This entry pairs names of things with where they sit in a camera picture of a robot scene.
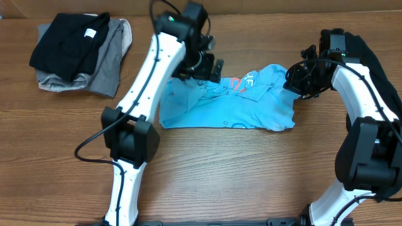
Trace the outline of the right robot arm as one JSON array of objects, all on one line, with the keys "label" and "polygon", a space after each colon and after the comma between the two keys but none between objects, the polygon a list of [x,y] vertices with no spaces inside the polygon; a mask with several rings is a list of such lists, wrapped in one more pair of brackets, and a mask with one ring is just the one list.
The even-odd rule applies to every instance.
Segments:
[{"label": "right robot arm", "polygon": [[347,111],[347,135],[335,158],[335,181],[292,225],[352,225],[365,200],[400,202],[401,99],[365,41],[322,30],[285,74],[284,88],[302,100],[336,91]]}]

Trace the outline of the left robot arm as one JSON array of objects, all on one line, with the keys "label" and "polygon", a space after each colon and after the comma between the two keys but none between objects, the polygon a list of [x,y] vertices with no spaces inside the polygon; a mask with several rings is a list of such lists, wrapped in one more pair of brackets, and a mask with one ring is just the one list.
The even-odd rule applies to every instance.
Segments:
[{"label": "left robot arm", "polygon": [[106,147],[114,170],[111,202],[101,225],[134,225],[145,166],[153,159],[160,136],[153,127],[158,103],[170,78],[220,82],[223,60],[210,52],[214,36],[203,34],[210,23],[202,4],[188,2],[178,13],[151,17],[154,33],[134,83],[116,108],[101,115]]}]

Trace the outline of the light blue t-shirt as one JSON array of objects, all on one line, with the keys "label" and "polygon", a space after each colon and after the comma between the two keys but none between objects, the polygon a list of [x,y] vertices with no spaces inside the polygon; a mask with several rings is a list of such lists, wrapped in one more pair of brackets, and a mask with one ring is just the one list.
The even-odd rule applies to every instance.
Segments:
[{"label": "light blue t-shirt", "polygon": [[293,103],[299,96],[284,89],[286,71],[271,64],[243,78],[222,78],[220,83],[173,78],[160,100],[159,122],[165,129],[291,129]]}]

